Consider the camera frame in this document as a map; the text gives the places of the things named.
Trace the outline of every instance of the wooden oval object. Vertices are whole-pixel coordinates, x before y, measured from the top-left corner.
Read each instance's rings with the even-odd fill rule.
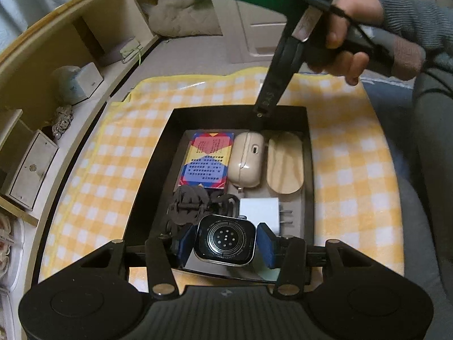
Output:
[[[279,194],[298,191],[304,183],[302,141],[295,134],[284,132],[269,140],[267,183]]]

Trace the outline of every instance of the small wooden drawer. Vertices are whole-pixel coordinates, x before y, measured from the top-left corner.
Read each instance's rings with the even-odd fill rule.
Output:
[[[57,150],[58,146],[41,130],[37,130],[12,181],[4,190],[5,195],[32,210],[39,188]]]

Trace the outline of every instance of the gray sleeve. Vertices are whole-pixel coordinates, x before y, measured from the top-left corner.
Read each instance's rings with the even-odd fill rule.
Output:
[[[431,0],[379,0],[383,28],[422,46],[429,56],[453,56],[453,11]]]

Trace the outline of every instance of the beige earbuds case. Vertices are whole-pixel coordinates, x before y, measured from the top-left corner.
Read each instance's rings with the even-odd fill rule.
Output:
[[[264,137],[260,133],[239,134],[234,139],[228,164],[230,182],[240,188],[256,187],[261,180],[264,151]]]

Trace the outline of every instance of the open box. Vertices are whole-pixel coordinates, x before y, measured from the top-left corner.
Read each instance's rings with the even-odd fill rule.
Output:
[[[228,105],[173,110],[149,161],[131,210],[124,235],[129,246],[143,245],[151,228],[162,226],[161,220],[166,214],[169,200],[180,176],[181,164],[185,160],[187,145],[190,141],[188,134],[191,134],[188,130],[228,129],[231,131],[233,129],[233,132],[238,134],[250,127],[252,108],[251,105]],[[301,207],[295,210],[295,212],[299,211],[301,215],[292,216],[292,219],[299,218],[300,223],[297,225],[297,231],[291,231],[291,233],[303,237],[307,244],[312,245],[314,238],[314,186],[306,108],[277,106],[273,116],[264,122],[263,134],[269,131],[289,131],[302,140],[304,184],[298,191]],[[284,203],[285,196],[279,197],[280,201]],[[258,275],[252,267],[237,268],[202,262],[194,256],[193,252],[183,270],[255,282],[273,282],[275,280],[275,278],[272,278],[274,276],[272,274]]]

